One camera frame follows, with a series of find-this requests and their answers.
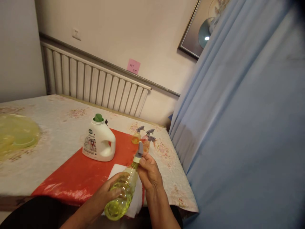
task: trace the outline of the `radiator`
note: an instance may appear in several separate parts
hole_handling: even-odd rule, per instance
[[[71,97],[139,117],[151,87],[40,42],[49,94]]]

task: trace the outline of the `pink sticky note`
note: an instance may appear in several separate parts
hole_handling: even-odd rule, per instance
[[[140,64],[141,63],[138,62],[138,61],[135,61],[133,59],[129,59],[127,70],[137,75],[138,72],[139,72]]]

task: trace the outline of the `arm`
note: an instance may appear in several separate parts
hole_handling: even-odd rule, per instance
[[[60,229],[83,229],[93,223],[104,211],[106,204],[114,200],[121,193],[120,189],[108,191],[121,173],[117,173],[107,180],[96,193],[87,200],[61,227]]]
[[[138,172],[146,190],[152,228],[180,228],[169,206],[156,161],[146,154],[140,160],[140,166]]]

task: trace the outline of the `small spray bottle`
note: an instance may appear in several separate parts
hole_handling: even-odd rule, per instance
[[[153,142],[153,144],[155,144],[155,141],[156,141],[155,137],[149,135],[151,132],[154,131],[154,129],[152,129],[151,132],[150,131],[147,131],[147,134],[145,135],[145,137],[142,138],[142,139],[145,138],[145,140],[143,142],[143,153],[148,153],[149,148],[150,148],[150,142]]]
[[[121,194],[116,199],[107,203],[105,207],[105,215],[110,220],[119,220],[127,212],[133,198],[134,191],[138,179],[138,166],[143,154],[143,144],[139,142],[139,149],[133,158],[133,162],[124,171],[115,183],[110,187],[110,190],[115,188],[121,189]]]
[[[150,134],[153,134],[155,129],[151,129],[149,131],[146,131],[146,135],[144,135],[142,138],[141,138],[141,142],[145,142],[148,140],[148,136],[150,136]]]
[[[144,126],[139,127],[136,131],[136,133],[133,135],[133,137],[131,138],[131,142],[133,144],[139,144],[139,141],[141,140],[141,134],[140,131],[144,130]]]

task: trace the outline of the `green bottle cap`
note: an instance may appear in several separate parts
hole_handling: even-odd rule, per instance
[[[102,121],[104,121],[104,118],[101,114],[96,114],[95,117],[93,118],[93,120],[96,122],[102,122]]]

